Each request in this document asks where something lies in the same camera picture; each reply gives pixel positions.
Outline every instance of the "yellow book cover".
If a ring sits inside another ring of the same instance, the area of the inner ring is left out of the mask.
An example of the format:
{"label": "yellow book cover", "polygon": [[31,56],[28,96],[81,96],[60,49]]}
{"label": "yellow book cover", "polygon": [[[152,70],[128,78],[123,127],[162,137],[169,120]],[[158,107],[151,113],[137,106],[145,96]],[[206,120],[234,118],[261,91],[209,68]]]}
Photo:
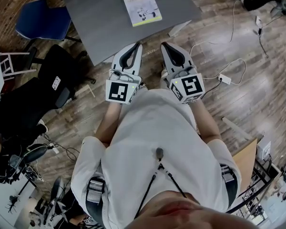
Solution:
{"label": "yellow book cover", "polygon": [[133,26],[162,20],[155,0],[124,0]]}

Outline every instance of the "gray table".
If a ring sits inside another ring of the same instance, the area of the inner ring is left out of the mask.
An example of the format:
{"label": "gray table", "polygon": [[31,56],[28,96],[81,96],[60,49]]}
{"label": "gray table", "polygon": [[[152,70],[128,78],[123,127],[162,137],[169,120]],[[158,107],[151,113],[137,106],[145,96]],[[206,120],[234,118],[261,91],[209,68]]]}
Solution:
{"label": "gray table", "polygon": [[132,26],[123,0],[64,1],[94,65],[126,45],[178,25],[170,33],[174,35],[190,20],[200,19],[192,0],[156,0],[163,19],[137,27]]}

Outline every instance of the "blue chair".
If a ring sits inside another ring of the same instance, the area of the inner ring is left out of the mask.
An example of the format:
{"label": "blue chair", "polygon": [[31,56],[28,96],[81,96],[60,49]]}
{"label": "blue chair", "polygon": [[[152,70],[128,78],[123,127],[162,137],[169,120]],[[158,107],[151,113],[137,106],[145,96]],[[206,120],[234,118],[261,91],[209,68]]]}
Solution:
{"label": "blue chair", "polygon": [[16,23],[16,32],[27,39],[64,39],[81,42],[66,36],[71,18],[66,7],[50,9],[46,0],[26,3]]}

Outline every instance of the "power adapter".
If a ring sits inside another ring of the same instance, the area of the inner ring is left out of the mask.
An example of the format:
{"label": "power adapter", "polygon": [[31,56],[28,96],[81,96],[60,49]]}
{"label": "power adapter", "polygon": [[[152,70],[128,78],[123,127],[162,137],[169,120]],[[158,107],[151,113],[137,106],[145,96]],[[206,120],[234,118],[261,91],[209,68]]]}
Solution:
{"label": "power adapter", "polygon": [[230,83],[231,83],[231,78],[225,76],[224,74],[220,74],[218,76],[218,80],[220,80],[220,81],[222,81],[222,82],[224,82],[224,83],[226,83],[228,85],[230,85]]}

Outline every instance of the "microphone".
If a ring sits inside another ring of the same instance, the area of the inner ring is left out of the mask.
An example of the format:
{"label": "microphone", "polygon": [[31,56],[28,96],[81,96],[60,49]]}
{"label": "microphone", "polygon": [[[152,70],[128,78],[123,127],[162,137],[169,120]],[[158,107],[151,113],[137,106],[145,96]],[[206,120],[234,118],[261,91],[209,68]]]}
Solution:
{"label": "microphone", "polygon": [[163,159],[163,149],[162,148],[157,148],[156,149],[156,157],[159,161],[161,161],[161,159]]}

